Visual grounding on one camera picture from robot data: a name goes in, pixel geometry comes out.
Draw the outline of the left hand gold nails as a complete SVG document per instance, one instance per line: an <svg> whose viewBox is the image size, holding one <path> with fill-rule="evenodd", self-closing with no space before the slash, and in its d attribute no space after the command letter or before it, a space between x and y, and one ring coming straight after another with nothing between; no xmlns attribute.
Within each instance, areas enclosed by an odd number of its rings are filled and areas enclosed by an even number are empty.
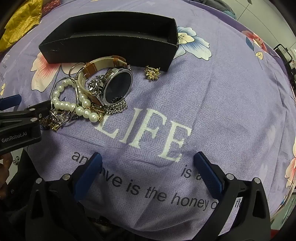
<svg viewBox="0 0 296 241"><path fill-rule="evenodd" d="M3 163L0 168L0 197L4 199L6 197L7 190L7 179L10 175L9 168L13 162L13 157L11 153L1 155L1 160Z"/></svg>

